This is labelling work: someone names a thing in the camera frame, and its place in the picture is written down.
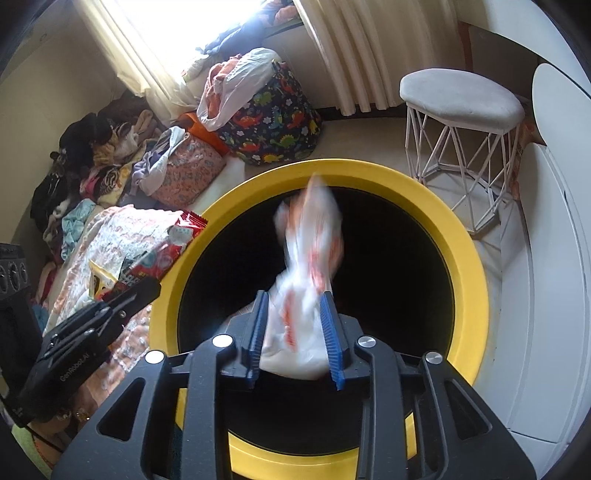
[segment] white plastic bag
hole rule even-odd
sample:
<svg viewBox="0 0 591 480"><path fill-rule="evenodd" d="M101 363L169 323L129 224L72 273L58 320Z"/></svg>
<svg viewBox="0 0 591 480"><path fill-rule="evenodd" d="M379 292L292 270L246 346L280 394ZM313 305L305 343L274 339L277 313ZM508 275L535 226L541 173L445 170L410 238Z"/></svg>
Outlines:
<svg viewBox="0 0 591 480"><path fill-rule="evenodd" d="M221 85L214 85L221 99L219 113L213 118L207 117L206 92L203 92L197 117L206 130L213 132L226 125L271 80L275 75L273 60L281 61L281 57L268 48L255 48L238 60Z"/></svg>
<svg viewBox="0 0 591 480"><path fill-rule="evenodd" d="M329 370L320 323L320 297L332 291L343 241L340 213L330 190L312 177L299 197L275 216L285 235L287 270L269 293L260 367L283 377L315 380Z"/></svg>

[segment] curtain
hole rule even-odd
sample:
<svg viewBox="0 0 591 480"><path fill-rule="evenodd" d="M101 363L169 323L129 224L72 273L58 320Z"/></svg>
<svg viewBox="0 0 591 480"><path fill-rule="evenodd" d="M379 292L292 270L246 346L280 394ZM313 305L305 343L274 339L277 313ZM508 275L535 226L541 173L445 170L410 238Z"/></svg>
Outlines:
<svg viewBox="0 0 591 480"><path fill-rule="evenodd" d="M146 13L152 4L151 1L142 5L126 0L74 0L78 13L119 79L134 94L145 96L154 113L169 125L181 113L195 110L199 100L182 81L181 69L176 75L176 57L158 51L158 43L161 46L164 43L163 47L172 53L181 48L173 41L166 45L166 40L172 40L170 29L175 27L166 18L165 13L170 12L167 2L160 2L152 10L152 16L161 21L161 28L148 32L153 38L147 38L145 29L139 25L142 17L134 15L134 12Z"/></svg>
<svg viewBox="0 0 591 480"><path fill-rule="evenodd" d="M402 103L406 74L464 68L453 0L294 0L343 115Z"/></svg>

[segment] speaker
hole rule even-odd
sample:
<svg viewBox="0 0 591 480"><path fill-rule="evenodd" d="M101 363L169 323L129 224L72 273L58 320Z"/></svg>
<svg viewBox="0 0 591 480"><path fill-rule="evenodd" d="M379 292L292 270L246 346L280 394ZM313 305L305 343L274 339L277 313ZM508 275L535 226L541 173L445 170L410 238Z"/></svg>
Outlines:
<svg viewBox="0 0 591 480"><path fill-rule="evenodd" d="M16 397L41 351L31 292L22 248L0 244L0 396L15 421Z"/></svg>

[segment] plastic bag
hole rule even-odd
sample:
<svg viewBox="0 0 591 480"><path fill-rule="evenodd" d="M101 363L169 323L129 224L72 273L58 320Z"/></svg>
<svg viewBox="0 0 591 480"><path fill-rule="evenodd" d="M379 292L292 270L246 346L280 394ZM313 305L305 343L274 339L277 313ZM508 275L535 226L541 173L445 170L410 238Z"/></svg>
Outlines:
<svg viewBox="0 0 591 480"><path fill-rule="evenodd" d="M220 93L220 108L217 116L207 117L206 92L203 92L197 117L210 132L224 126L240 108L246 105L253 95L263 88L275 74L273 60L281 57L268 48L255 48L244 55L236 67L226 75L220 85L214 88Z"/></svg>
<svg viewBox="0 0 591 480"><path fill-rule="evenodd" d="M108 301L123 293L144 277L162 280L193 239L207 226L207 220L193 212L181 212L168 235L152 250L141 255L127 270L119 274L119 280L104 295Z"/></svg>
<svg viewBox="0 0 591 480"><path fill-rule="evenodd" d="M330 190L312 177L289 207L275 216L285 237L287 270L269 293L260 367L283 377L315 380L329 370L320 324L320 297L343 253L340 213Z"/></svg>

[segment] stool cushion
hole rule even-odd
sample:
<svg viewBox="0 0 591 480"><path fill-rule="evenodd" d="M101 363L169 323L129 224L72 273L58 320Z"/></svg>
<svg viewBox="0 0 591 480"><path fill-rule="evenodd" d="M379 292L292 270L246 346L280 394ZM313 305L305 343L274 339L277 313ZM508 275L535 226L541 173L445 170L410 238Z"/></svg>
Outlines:
<svg viewBox="0 0 591 480"><path fill-rule="evenodd" d="M400 97L439 120L483 132L508 132L525 116L505 87L463 70L410 73L400 81Z"/></svg>

